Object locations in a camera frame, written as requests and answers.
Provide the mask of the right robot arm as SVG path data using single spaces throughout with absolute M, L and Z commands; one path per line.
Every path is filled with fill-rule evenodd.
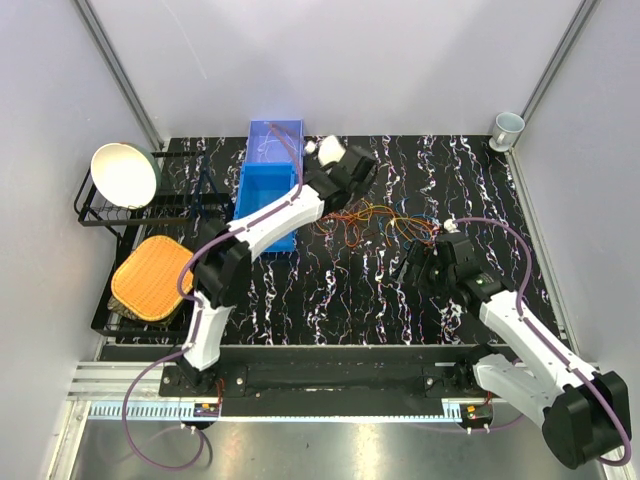
M 487 391 L 540 428 L 556 459 L 575 469 L 621 448 L 631 452 L 628 388 L 614 372 L 600 373 L 558 340 L 526 307 L 513 284 L 483 266 L 462 233 L 415 241 L 395 279 L 444 296 L 493 330 L 521 361 L 481 345 L 458 361 L 454 384 L 466 396 Z

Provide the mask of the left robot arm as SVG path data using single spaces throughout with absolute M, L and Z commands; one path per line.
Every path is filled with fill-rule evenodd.
M 378 162 L 364 148 L 344 147 L 329 136 L 317 152 L 320 167 L 258 211 L 226 224 L 210 221 L 200 232 L 199 247 L 180 278 L 193 274 L 193 302 L 185 344 L 176 363 L 181 384 L 196 396 L 215 386 L 213 367 L 221 356 L 221 340 L 233 310 L 245 300 L 252 263 L 276 241 L 300 227 L 342 210 L 364 196 L 378 174 Z

